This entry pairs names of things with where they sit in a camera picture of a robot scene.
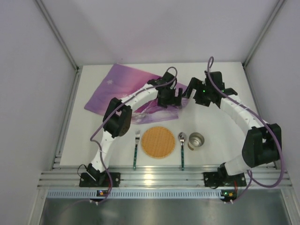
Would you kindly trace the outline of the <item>purple printed placemat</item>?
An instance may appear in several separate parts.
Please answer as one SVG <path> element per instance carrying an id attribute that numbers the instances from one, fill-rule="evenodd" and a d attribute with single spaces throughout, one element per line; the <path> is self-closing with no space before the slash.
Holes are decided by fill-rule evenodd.
<path id="1" fill-rule="evenodd" d="M 138 91 L 148 80 L 158 78 L 160 78 L 159 75 L 115 64 L 91 95 L 84 109 L 103 116 L 112 98 L 124 98 Z M 148 124 L 176 120 L 178 117 L 179 108 L 174 106 L 159 107 L 155 99 L 133 112 L 131 122 L 133 124 Z"/>

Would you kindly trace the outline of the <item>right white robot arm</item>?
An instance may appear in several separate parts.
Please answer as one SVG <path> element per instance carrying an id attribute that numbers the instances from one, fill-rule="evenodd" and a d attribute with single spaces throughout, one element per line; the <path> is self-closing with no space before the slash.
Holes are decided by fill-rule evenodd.
<path id="1" fill-rule="evenodd" d="M 281 127 L 265 122 L 245 106 L 233 88 L 225 87 L 221 72 L 205 75 L 204 81 L 195 77 L 191 79 L 183 92 L 183 98 L 190 98 L 192 91 L 195 91 L 193 98 L 196 104 L 203 106 L 215 104 L 245 135 L 241 153 L 220 165 L 217 169 L 219 177 L 224 180 L 231 179 L 251 168 L 279 160 L 279 151 L 282 147 Z"/>

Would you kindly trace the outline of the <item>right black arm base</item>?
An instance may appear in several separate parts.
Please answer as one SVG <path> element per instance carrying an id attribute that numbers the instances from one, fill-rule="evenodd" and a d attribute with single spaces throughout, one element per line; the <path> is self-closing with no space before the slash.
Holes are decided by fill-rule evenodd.
<path id="1" fill-rule="evenodd" d="M 204 172 L 204 186 L 208 188 L 218 187 L 245 187 L 247 185 L 245 175 L 243 173 L 234 176 L 219 175 L 218 172 Z"/>

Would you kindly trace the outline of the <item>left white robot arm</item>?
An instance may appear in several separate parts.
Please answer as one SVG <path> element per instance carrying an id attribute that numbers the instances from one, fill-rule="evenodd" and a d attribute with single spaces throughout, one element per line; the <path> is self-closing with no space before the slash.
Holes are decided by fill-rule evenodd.
<path id="1" fill-rule="evenodd" d="M 132 113 L 145 103 L 157 100 L 160 107 L 181 106 L 182 88 L 176 95 L 177 74 L 168 71 L 158 79 L 148 80 L 140 89 L 118 99 L 112 98 L 100 127 L 91 136 L 90 141 L 98 146 L 97 153 L 86 168 L 86 174 L 96 184 L 102 184 L 108 172 L 113 145 L 125 135 L 130 128 Z"/>

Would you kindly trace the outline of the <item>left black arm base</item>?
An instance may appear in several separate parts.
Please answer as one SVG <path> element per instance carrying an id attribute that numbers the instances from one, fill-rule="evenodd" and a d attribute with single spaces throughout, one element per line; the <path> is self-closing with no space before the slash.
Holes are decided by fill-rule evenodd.
<path id="1" fill-rule="evenodd" d="M 119 187 L 120 176 L 119 172 L 111 172 L 110 176 L 112 178 L 112 184 L 110 182 L 109 176 L 107 173 L 100 175 L 99 178 L 91 177 L 87 172 L 81 174 L 79 187 L 81 188 L 108 188 L 108 187 Z"/>

